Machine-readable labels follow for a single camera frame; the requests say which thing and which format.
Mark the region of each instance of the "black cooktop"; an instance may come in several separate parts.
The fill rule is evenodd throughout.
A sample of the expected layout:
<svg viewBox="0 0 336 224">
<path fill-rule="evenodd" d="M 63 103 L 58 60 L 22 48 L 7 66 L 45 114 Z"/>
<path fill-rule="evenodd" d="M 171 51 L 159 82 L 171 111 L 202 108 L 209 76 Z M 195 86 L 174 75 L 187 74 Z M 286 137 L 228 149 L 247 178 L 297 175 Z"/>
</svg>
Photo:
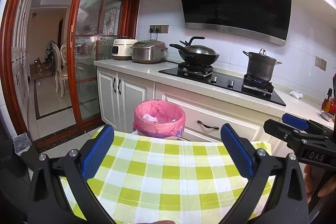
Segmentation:
<svg viewBox="0 0 336 224">
<path fill-rule="evenodd" d="M 268 94 L 261 93 L 259 91 L 254 91 L 254 90 L 244 88 L 243 79 L 234 77 L 231 75 L 226 75 L 226 74 L 222 74 L 218 72 L 212 72 L 211 76 L 203 77 L 203 76 L 192 75 L 186 72 L 181 72 L 181 71 L 178 72 L 177 68 L 159 70 L 159 72 L 164 73 L 166 75 L 177 76 L 180 78 L 189 79 L 189 80 L 197 81 L 200 83 L 217 86 L 217 87 L 227 89 L 227 90 L 233 90 L 238 93 L 250 95 L 252 97 L 259 98 L 265 101 L 269 101 L 269 102 L 272 102 L 272 103 L 275 103 L 281 106 L 286 106 L 284 101 L 279 97 L 279 95 L 275 91 L 272 92 L 272 95 L 268 95 Z M 217 77 L 216 83 L 211 82 L 211 79 L 213 79 L 214 76 Z M 229 80 L 233 80 L 235 82 L 233 87 L 229 87 L 227 85 L 227 82 Z"/>
</svg>

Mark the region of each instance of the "kitchen counter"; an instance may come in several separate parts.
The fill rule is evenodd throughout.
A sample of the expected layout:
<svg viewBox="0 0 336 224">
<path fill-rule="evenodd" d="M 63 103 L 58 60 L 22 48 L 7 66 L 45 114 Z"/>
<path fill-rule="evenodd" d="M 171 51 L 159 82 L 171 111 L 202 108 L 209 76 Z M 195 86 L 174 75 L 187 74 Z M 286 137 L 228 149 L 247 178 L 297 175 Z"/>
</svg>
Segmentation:
<svg viewBox="0 0 336 224">
<path fill-rule="evenodd" d="M 295 99 L 294 97 L 289 95 L 290 89 L 279 85 L 275 85 L 274 90 L 285 102 L 285 107 L 235 91 L 226 90 L 216 86 L 195 82 L 193 80 L 159 73 L 159 70 L 174 68 L 177 66 L 177 64 L 138 64 L 133 63 L 132 61 L 118 61 L 112 59 L 95 61 L 94 64 L 98 67 L 114 70 L 129 75 L 134 75 L 165 85 L 174 86 L 176 88 L 202 94 L 211 98 L 215 98 L 217 100 L 249 108 L 261 113 L 266 113 L 274 117 L 280 118 L 284 113 L 289 113 L 300 118 L 314 120 L 331 129 L 334 128 L 333 122 L 328 122 L 321 118 L 320 104 L 314 102 L 313 100 L 310 100 L 308 96 L 303 99 Z M 242 75 L 239 75 L 236 72 L 217 69 L 215 67 L 214 70 L 242 78 Z"/>
</svg>

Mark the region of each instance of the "backsplash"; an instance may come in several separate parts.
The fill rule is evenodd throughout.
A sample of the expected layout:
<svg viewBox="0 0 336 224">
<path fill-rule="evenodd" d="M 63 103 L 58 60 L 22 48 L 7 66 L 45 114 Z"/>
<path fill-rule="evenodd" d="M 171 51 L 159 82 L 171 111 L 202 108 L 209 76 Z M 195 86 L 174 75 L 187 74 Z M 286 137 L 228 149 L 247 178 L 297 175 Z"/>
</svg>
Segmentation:
<svg viewBox="0 0 336 224">
<path fill-rule="evenodd" d="M 276 65 L 272 82 L 302 91 L 323 100 L 332 87 L 332 77 L 336 72 L 334 29 L 292 4 L 291 20 L 286 45 L 280 47 L 260 40 L 222 32 L 187 29 L 184 23 L 181 0 L 140 0 L 136 38 L 149 39 L 149 25 L 169 25 L 168 34 L 158 34 L 157 39 L 168 47 L 167 57 L 180 60 L 178 50 L 169 47 L 192 36 L 204 36 L 205 40 L 195 40 L 216 50 L 220 54 L 215 67 L 246 73 L 248 57 L 242 51 L 259 52 L 282 61 Z M 326 71 L 315 66 L 315 56 L 327 61 Z"/>
</svg>

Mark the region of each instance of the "trash can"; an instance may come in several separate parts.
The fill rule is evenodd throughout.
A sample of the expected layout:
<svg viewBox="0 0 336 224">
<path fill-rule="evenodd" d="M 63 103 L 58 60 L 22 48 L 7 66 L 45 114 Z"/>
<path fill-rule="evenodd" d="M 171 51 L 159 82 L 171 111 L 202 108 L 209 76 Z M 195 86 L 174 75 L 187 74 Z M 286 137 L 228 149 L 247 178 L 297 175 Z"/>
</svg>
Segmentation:
<svg viewBox="0 0 336 224">
<path fill-rule="evenodd" d="M 32 144 L 28 134 L 25 132 L 13 138 L 15 153 L 20 156 L 21 160 L 34 171 L 36 161 L 39 158 L 36 148 Z"/>
<path fill-rule="evenodd" d="M 144 101 L 134 111 L 133 130 L 148 137 L 181 137 L 184 125 L 185 113 L 183 109 L 171 102 Z"/>
</svg>

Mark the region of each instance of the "pot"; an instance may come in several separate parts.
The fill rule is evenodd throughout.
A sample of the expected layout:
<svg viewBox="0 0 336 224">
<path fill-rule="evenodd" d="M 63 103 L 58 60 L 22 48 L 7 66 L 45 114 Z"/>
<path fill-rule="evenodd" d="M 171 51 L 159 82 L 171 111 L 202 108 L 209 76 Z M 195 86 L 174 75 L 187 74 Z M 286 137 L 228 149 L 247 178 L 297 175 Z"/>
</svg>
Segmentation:
<svg viewBox="0 0 336 224">
<path fill-rule="evenodd" d="M 192 37 L 189 42 L 180 41 L 185 47 L 178 44 L 169 44 L 169 46 L 178 49 L 181 58 L 190 65 L 208 66 L 216 62 L 219 54 L 203 45 L 191 45 L 194 39 L 205 39 L 205 37 Z"/>
<path fill-rule="evenodd" d="M 246 74 L 264 82 L 271 80 L 274 66 L 282 64 L 282 62 L 267 56 L 263 48 L 260 49 L 259 53 L 245 51 L 243 51 L 243 53 L 249 57 Z"/>
</svg>

